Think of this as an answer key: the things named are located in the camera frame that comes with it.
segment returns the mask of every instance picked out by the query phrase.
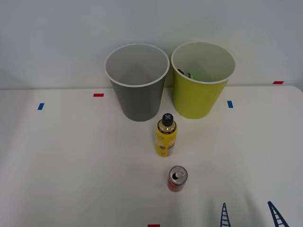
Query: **red soda can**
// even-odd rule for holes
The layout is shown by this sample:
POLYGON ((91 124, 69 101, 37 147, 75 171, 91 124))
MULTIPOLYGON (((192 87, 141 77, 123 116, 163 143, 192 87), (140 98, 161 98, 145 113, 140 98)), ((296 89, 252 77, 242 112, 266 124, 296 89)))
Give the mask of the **red soda can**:
POLYGON ((188 174, 184 167, 174 166, 169 171, 167 186, 172 192, 179 192, 185 185, 187 178, 188 174))

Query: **white wall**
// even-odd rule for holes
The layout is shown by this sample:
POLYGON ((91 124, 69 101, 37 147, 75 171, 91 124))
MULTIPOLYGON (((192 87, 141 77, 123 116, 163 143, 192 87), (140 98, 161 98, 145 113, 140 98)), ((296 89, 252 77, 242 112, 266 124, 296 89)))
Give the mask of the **white wall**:
POLYGON ((1 0, 0 88, 108 87, 116 47, 197 39, 234 54, 230 84, 303 88, 302 28, 301 0, 1 0))

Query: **can label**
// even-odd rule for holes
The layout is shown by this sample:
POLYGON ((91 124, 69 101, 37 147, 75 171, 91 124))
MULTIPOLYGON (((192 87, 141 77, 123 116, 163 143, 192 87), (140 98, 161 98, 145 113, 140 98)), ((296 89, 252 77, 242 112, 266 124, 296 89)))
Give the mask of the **can label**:
POLYGON ((173 132, 163 133, 156 126, 156 151, 158 155, 167 157, 172 154, 175 147, 177 126, 173 132))

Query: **cup rim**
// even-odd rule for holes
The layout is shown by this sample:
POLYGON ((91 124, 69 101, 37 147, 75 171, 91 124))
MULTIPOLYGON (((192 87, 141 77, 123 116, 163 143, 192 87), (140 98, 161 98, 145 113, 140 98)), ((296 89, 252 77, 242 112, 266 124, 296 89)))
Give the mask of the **cup rim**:
POLYGON ((166 54, 162 49, 160 49, 159 47, 157 47, 157 46, 155 46, 155 45, 151 45, 151 44, 133 43, 133 44, 123 45, 123 46, 120 46, 120 47, 114 49, 114 50, 106 57, 106 60, 105 60, 105 62, 104 62, 104 69, 105 69, 105 74, 107 75, 107 77, 108 77, 111 81, 113 81, 115 84, 118 84, 118 85, 121 85, 121 86, 124 86, 124 87, 146 87, 146 86, 155 84, 155 83, 157 83, 158 81, 162 80, 162 79, 166 76, 167 72, 169 71, 169 65, 170 65, 170 63, 169 63, 169 58, 168 58, 167 54, 166 54), (127 47, 127 46, 132 46, 132 45, 142 45, 142 46, 153 47, 153 48, 159 50, 162 54, 164 54, 164 56, 165 56, 165 58, 166 58, 166 60, 167 60, 167 68, 166 68, 165 72, 163 73, 163 75, 162 75, 161 77, 159 77, 158 79, 156 79, 156 80, 154 80, 154 81, 152 81, 152 82, 150 82, 150 83, 147 83, 147 84, 128 85, 128 84, 120 83, 120 82, 114 80, 113 78, 111 78, 111 77, 109 76, 109 74, 107 73, 107 69, 106 69, 106 63, 107 63, 109 57, 110 57, 113 53, 115 53, 116 51, 118 51, 118 50, 120 50, 120 49, 122 49, 122 48, 125 48, 125 47, 127 47))
POLYGON ((225 48, 223 48, 223 47, 221 47, 221 46, 219 46, 219 45, 217 45, 217 44, 214 44, 214 43, 211 43, 211 42, 204 42, 204 41, 190 41, 190 42, 187 42, 187 43, 184 43, 184 44, 179 45, 179 46, 174 50, 174 52, 172 53, 171 58, 170 58, 170 61, 171 61, 172 67, 173 67, 174 70, 177 72, 177 74, 179 74, 180 76, 182 76, 182 77, 185 78, 185 79, 188 79, 188 80, 190 80, 190 81, 192 81, 192 82, 195 82, 195 83, 198 83, 198 84, 221 84, 221 83, 223 83, 223 82, 229 80, 230 77, 232 76, 232 74, 235 72, 235 69, 236 69, 236 61, 235 61, 235 58, 234 58, 234 56, 233 56, 228 50, 226 50, 225 48), (174 64, 173 57, 174 57, 176 51, 177 51, 178 49, 180 49, 182 46, 185 46, 185 45, 188 45, 188 44, 193 44, 193 43, 211 44, 211 45, 215 45, 215 46, 218 46, 218 47, 224 49, 224 50, 232 57, 233 61, 235 62, 235 68, 234 68, 233 72, 230 74, 230 76, 228 76, 228 77, 225 78, 225 79, 222 79, 222 80, 219 80, 219 81, 215 81, 215 82, 202 82, 202 81, 198 81, 198 80, 194 80, 194 79, 188 78, 188 77, 186 77, 185 75, 183 75, 182 73, 180 73, 180 72, 178 71, 178 69, 176 68, 175 64, 174 64))

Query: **red tape marker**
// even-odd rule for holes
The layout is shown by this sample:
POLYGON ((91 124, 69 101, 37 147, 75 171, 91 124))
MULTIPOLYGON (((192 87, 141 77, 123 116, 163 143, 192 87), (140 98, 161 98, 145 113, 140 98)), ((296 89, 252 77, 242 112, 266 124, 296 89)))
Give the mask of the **red tape marker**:
POLYGON ((104 96, 103 93, 95 93, 95 94, 94 94, 94 97, 103 97, 103 96, 104 96))
POLYGON ((284 83, 284 81, 275 81, 275 82, 273 82, 273 84, 283 84, 284 83))

